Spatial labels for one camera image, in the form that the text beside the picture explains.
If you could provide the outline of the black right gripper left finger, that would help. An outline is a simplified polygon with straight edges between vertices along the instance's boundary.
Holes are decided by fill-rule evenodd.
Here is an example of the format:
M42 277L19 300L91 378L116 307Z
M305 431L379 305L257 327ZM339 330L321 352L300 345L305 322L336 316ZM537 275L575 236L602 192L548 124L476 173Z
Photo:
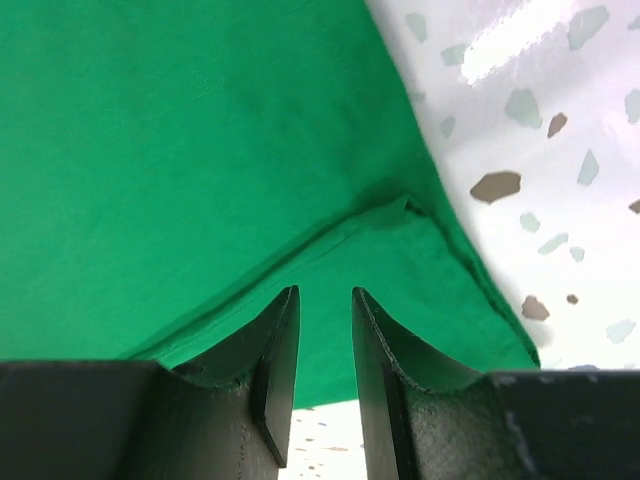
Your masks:
M274 479L287 464L299 290L174 367L1 366L5 479Z

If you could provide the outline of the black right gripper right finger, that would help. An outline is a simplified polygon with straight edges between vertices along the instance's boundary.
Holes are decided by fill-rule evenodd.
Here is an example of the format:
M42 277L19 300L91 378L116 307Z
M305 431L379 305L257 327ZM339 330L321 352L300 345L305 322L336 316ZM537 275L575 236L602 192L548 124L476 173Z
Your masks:
M363 288L352 335L371 479L635 479L635 370L471 369Z

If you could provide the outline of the green t shirt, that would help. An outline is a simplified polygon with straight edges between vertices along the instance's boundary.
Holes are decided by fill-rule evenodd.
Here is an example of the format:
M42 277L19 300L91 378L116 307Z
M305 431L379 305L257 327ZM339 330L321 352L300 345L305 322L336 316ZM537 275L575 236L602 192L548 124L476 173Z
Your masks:
M539 363L362 2L2 3L3 359L175 366L290 285L299 408L356 395L356 287L471 368Z

